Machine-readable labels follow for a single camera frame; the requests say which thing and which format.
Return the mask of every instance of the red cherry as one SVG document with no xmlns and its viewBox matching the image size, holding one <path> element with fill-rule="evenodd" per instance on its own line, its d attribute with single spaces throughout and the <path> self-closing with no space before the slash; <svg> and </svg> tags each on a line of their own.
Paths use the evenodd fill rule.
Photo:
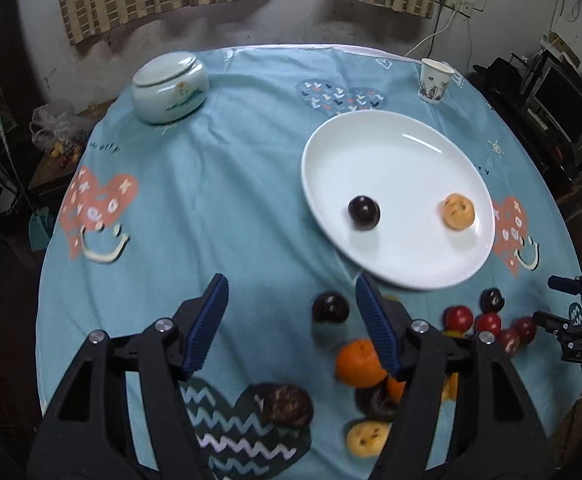
<svg viewBox="0 0 582 480">
<path fill-rule="evenodd" d="M 520 335 L 520 341 L 523 345 L 528 345 L 535 338 L 535 332 L 537 330 L 533 318 L 529 316 L 517 319 L 516 322 L 511 325 L 511 328 L 516 330 Z"/>
<path fill-rule="evenodd" d="M 473 325 L 473 314 L 467 306 L 452 306 L 444 313 L 444 326 L 447 330 L 464 333 L 471 328 L 471 325 Z"/>
<path fill-rule="evenodd" d="M 517 349 L 520 348 L 520 336 L 517 331 L 512 328 L 500 332 L 498 341 L 500 341 L 500 344 L 504 347 L 506 355 L 509 357 L 513 357 L 516 354 Z"/>
<path fill-rule="evenodd" d="M 495 337 L 500 335 L 500 330 L 502 330 L 502 320 L 500 316 L 495 312 L 487 312 L 482 314 L 475 319 L 475 333 L 491 332 Z"/>
</svg>

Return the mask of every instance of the jar lid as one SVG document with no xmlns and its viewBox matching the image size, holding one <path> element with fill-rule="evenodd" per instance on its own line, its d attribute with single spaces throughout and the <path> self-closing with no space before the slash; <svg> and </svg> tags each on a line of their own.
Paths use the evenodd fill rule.
<svg viewBox="0 0 582 480">
<path fill-rule="evenodd" d="M 152 86 L 187 72 L 196 62 L 190 52 L 169 52 L 153 58 L 133 76 L 135 86 Z"/>
</svg>

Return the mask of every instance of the gray wall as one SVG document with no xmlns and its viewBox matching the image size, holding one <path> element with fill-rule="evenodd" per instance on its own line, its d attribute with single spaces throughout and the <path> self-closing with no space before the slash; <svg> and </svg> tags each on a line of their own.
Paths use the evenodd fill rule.
<svg viewBox="0 0 582 480">
<path fill-rule="evenodd" d="M 65 98 L 78 109 L 115 97 L 135 70 L 171 50 L 204 50 L 263 43 L 348 43 L 405 54 L 433 31 L 433 20 L 352 0 L 246 0 L 178 9 L 136 20 L 69 46 L 58 0 L 18 0 L 36 77 L 48 100 Z M 471 18 L 474 63 L 533 54 L 549 29 L 555 0 L 487 0 Z M 440 28 L 450 10 L 442 12 Z M 423 57 L 422 46 L 412 54 Z M 433 56 L 466 73 L 469 34 L 456 16 L 436 38 Z"/>
</svg>

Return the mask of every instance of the plate rim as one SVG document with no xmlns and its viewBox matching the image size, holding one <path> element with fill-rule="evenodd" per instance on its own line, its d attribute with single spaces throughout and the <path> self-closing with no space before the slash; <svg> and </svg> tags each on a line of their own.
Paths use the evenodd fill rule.
<svg viewBox="0 0 582 480">
<path fill-rule="evenodd" d="M 376 270 L 372 270 L 372 269 L 368 269 L 366 266 L 364 266 L 363 264 L 361 264 L 356 258 L 354 258 L 353 256 L 351 256 L 349 254 L 349 252 L 341 246 L 341 244 L 339 244 L 337 241 L 335 241 L 333 239 L 333 237 L 331 237 L 331 235 L 329 234 L 328 230 L 325 229 L 325 225 L 324 222 L 322 221 L 321 215 L 319 215 L 317 213 L 317 206 L 315 204 L 315 200 L 312 197 L 311 193 L 309 192 L 309 186 L 307 183 L 307 177 L 306 177 L 306 155 L 307 152 L 309 150 L 309 148 L 311 147 L 311 143 L 313 142 L 313 140 L 315 139 L 316 134 L 318 134 L 318 132 L 320 131 L 321 128 L 323 128 L 325 126 L 325 124 L 330 123 L 331 121 L 335 121 L 335 120 L 340 120 L 339 118 L 349 115 L 349 114 L 385 114 L 385 115 L 391 115 L 391 116 L 395 116 L 395 117 L 400 117 L 400 118 L 405 118 L 409 121 L 413 121 L 415 123 L 419 123 L 422 126 L 426 127 L 427 129 L 431 130 L 434 134 L 437 134 L 439 137 L 441 137 L 443 140 L 445 140 L 446 142 L 448 142 L 449 144 L 451 144 L 451 146 L 453 146 L 453 148 L 455 148 L 462 157 L 464 157 L 464 159 L 469 163 L 469 165 L 471 166 L 472 170 L 474 171 L 474 173 L 479 177 L 480 179 L 480 183 L 482 185 L 482 188 L 485 190 L 486 194 L 488 195 L 488 206 L 490 208 L 490 212 L 491 212 L 491 234 L 490 234 L 490 243 L 489 243 L 489 248 L 488 251 L 485 251 L 485 256 L 483 258 L 480 258 L 479 261 L 479 265 L 476 267 L 475 270 L 473 270 L 471 272 L 471 274 L 469 276 L 466 276 L 464 278 L 461 279 L 455 279 L 452 280 L 451 282 L 447 282 L 443 285 L 437 283 L 437 284 L 418 284 L 418 285 L 413 285 L 412 283 L 405 283 L 405 282 L 401 282 L 400 280 L 396 280 L 394 277 L 388 276 L 383 272 L 377 272 Z M 322 233 L 328 238 L 328 240 L 330 240 L 330 242 L 335 245 L 336 248 L 338 248 L 338 250 L 344 254 L 344 256 L 346 256 L 347 258 L 349 258 L 351 261 L 353 261 L 356 265 L 358 265 L 362 270 L 368 271 L 371 274 L 373 274 L 374 276 L 378 277 L 379 279 L 391 284 L 391 285 L 397 285 L 397 286 L 401 286 L 403 288 L 407 288 L 409 290 L 439 290 L 442 288 L 449 288 L 451 286 L 455 286 L 458 285 L 459 283 L 463 283 L 466 280 L 470 279 L 472 276 L 474 276 L 480 269 L 482 269 L 482 267 L 484 267 L 484 264 L 486 263 L 486 261 L 488 260 L 489 255 L 491 254 L 491 251 L 493 249 L 493 243 L 495 241 L 495 210 L 493 208 L 493 198 L 490 195 L 490 192 L 488 191 L 487 185 L 484 182 L 484 179 L 482 178 L 482 175 L 478 172 L 478 170 L 475 169 L 475 166 L 473 165 L 471 159 L 466 156 L 466 153 L 463 152 L 458 145 L 456 145 L 455 142 L 453 142 L 451 139 L 449 139 L 448 137 L 445 137 L 442 133 L 440 133 L 439 131 L 437 131 L 435 128 L 433 128 L 432 126 L 430 126 L 429 124 L 423 123 L 420 120 L 417 120 L 413 117 L 410 117 L 408 115 L 404 115 L 398 112 L 392 112 L 391 110 L 356 110 L 354 112 L 348 112 L 346 114 L 340 114 L 340 115 L 336 115 L 334 117 L 329 118 L 328 120 L 324 121 L 324 123 L 319 124 L 319 126 L 313 131 L 313 133 L 311 134 L 311 136 L 309 136 L 309 139 L 306 141 L 305 147 L 303 149 L 302 152 L 302 159 L 300 161 L 300 175 L 301 175 L 301 180 L 302 180 L 302 189 L 303 189 L 303 193 L 305 196 L 305 200 L 306 203 L 309 206 L 309 209 L 311 210 L 311 214 L 313 215 L 313 218 L 315 219 L 316 223 L 319 225 Z"/>
</svg>

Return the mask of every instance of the cup rim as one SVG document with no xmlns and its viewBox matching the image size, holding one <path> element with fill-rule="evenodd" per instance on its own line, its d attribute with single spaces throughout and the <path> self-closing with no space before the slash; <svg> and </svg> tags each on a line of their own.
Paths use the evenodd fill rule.
<svg viewBox="0 0 582 480">
<path fill-rule="evenodd" d="M 425 57 L 422 59 L 422 63 L 445 74 L 453 75 L 455 73 L 455 70 L 453 70 L 450 66 L 447 66 L 444 63 L 440 63 L 435 59 L 428 59 Z"/>
</svg>

